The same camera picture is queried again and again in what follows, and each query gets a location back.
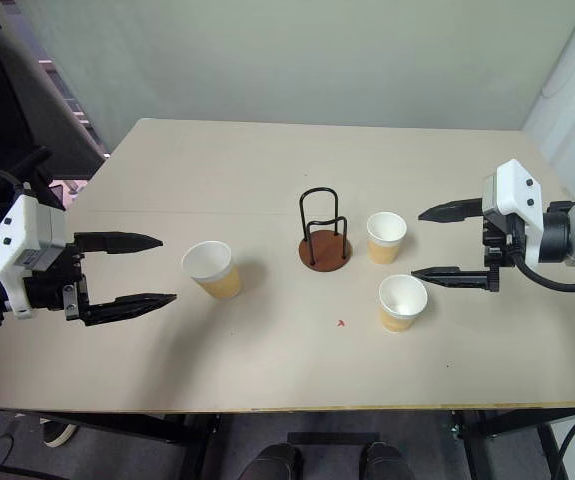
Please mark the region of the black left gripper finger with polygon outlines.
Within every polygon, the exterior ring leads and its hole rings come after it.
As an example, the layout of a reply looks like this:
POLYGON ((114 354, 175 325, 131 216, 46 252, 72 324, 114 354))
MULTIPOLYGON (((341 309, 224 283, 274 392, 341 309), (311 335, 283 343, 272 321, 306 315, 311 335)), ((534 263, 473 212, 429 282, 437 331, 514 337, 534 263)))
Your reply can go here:
POLYGON ((121 296, 109 303, 84 304, 80 319, 86 326, 129 320, 160 309, 176 299, 176 294, 158 293, 121 296))
POLYGON ((79 232, 74 243, 83 253, 128 254, 161 247, 163 242, 144 234, 127 232, 79 232))

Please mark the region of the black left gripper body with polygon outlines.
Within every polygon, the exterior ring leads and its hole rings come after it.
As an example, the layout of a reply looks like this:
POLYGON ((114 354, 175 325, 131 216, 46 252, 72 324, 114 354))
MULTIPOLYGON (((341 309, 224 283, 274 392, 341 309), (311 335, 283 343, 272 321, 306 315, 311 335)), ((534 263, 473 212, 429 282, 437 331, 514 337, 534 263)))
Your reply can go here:
POLYGON ((82 271, 85 257, 76 242, 68 243, 45 270, 34 270, 24 280, 30 305, 34 309, 62 310, 67 320, 87 321, 89 296, 82 271))

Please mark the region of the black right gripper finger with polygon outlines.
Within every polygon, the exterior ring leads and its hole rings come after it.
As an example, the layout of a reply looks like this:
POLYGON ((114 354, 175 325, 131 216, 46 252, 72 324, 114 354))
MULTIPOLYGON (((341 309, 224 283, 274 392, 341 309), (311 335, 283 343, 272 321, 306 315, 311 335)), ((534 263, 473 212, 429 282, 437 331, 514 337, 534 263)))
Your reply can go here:
POLYGON ((450 201, 431 207, 418 215, 419 221, 436 223, 462 222, 467 218, 482 216, 482 199, 471 198, 450 201))
POLYGON ((428 267, 411 275, 421 281, 446 288, 490 289, 489 271, 461 270, 459 267, 428 267))

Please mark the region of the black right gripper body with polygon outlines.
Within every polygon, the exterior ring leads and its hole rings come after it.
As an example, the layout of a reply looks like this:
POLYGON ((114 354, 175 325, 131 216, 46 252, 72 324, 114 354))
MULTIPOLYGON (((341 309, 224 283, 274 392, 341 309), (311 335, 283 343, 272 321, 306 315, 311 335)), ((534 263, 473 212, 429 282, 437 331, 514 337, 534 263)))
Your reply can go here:
POLYGON ((514 257, 525 255, 526 235, 523 220, 516 214, 509 215, 509 232, 497 226, 489 217, 483 217, 482 243, 484 266, 487 268, 486 289, 500 290, 500 270, 516 266, 514 257))

